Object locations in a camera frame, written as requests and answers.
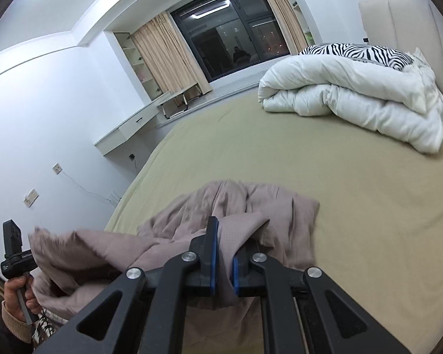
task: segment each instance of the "beige curtain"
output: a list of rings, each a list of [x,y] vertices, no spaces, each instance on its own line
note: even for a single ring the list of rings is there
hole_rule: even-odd
[[[202,69],[167,12],[154,17],[131,38],[163,92],[177,92],[195,82],[203,94],[211,91]]]
[[[308,44],[299,21],[288,0],[267,0],[284,35],[289,51],[298,55]]]

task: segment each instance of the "mattress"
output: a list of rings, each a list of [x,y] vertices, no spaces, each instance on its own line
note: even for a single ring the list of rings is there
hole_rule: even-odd
[[[410,145],[330,117],[266,113],[256,91],[174,126],[106,230],[136,233],[210,180],[283,185],[320,201],[315,259],[413,354],[443,336],[443,146]]]

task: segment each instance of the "silver screw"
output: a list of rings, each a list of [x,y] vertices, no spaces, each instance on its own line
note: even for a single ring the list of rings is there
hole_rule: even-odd
[[[182,260],[185,262],[192,262],[197,258],[197,254],[194,252],[185,252],[182,253]]]
[[[322,271],[319,268],[310,268],[307,270],[308,276],[312,278],[319,278],[322,275]]]
[[[126,271],[126,276],[129,279],[137,279],[141,276],[141,270],[138,268],[131,268]]]
[[[267,256],[264,253],[254,253],[253,261],[254,262],[266,262]]]

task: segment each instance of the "hand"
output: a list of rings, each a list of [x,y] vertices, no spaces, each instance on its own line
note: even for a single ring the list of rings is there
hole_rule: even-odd
[[[39,314],[41,313],[41,310],[43,310],[41,305],[38,304],[33,290],[31,289],[32,283],[33,277],[31,275],[28,278],[25,276],[19,276],[5,282],[3,293],[5,308],[11,315],[21,322],[26,322],[26,318],[21,310],[20,302],[18,301],[17,290],[19,288],[27,285],[27,290],[25,292],[26,307],[29,308],[33,314]]]

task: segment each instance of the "drawer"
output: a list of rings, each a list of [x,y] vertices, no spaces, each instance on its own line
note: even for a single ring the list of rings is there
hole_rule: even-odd
[[[141,127],[146,124],[151,118],[158,113],[158,108],[154,103],[141,109],[139,112],[131,116],[123,124],[118,127],[118,130],[126,139],[134,135]]]

